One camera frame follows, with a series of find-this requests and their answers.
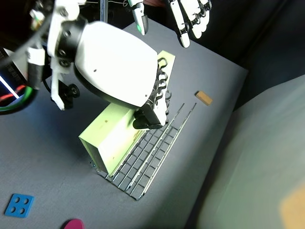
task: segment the blue toy brick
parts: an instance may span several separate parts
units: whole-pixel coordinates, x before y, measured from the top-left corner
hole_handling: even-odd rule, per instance
[[[26,218],[29,214],[33,201],[34,197],[32,196],[13,194],[4,214],[6,216]]]

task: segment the white light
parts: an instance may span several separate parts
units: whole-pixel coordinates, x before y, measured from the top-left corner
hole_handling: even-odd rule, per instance
[[[16,99],[19,99],[19,96],[14,92],[14,90],[8,85],[7,82],[5,82],[5,80],[2,78],[2,76],[0,75],[0,81],[1,83],[3,83],[3,85],[16,97]]]

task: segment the magenta object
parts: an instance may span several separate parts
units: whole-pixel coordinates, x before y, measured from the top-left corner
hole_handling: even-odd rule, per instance
[[[80,219],[72,219],[64,229],[85,229],[85,225]]]

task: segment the metal grid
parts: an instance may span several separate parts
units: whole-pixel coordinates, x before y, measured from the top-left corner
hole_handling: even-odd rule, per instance
[[[111,177],[107,173],[96,169],[98,174],[135,200],[139,200],[152,184],[196,104],[189,111],[180,127],[176,128],[174,120],[183,106],[184,104],[168,125],[144,133],[114,173],[114,176]]]

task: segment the table surface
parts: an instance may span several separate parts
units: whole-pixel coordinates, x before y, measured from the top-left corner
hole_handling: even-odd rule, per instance
[[[58,229],[73,218],[88,229],[184,227],[247,71],[194,42],[182,48],[173,31],[151,20],[144,37],[134,24],[125,30],[176,55],[169,117],[182,103],[185,116],[197,102],[148,193],[135,201],[90,167],[78,135],[108,103],[70,75],[66,81],[81,91],[73,109],[60,111],[42,88],[27,109],[0,119],[0,208],[13,193],[35,197],[27,218],[1,214],[1,228]],[[213,98],[210,106],[195,97],[199,90]]]

